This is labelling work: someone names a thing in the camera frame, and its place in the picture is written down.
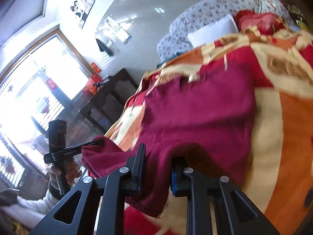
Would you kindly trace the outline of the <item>left forearm white sleeve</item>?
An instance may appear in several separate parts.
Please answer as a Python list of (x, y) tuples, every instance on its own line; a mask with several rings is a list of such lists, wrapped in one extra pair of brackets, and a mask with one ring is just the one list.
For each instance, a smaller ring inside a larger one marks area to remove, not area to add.
[(16, 190), (3, 190), (1, 234), (28, 234), (61, 199), (59, 190), (52, 184), (39, 200), (26, 200)]

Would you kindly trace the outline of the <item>person's left hand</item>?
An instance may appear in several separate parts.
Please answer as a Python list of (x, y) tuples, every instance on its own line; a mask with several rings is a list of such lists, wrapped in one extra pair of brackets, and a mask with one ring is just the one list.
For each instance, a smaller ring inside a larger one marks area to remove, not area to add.
[[(50, 183), (55, 189), (58, 189), (57, 185), (57, 176), (63, 174), (58, 167), (55, 167), (53, 164), (49, 166), (49, 176), (50, 176)], [(82, 171), (78, 168), (78, 163), (73, 159), (67, 159), (65, 161), (65, 178), (69, 185), (73, 184), (76, 178), (79, 178), (82, 174)]]

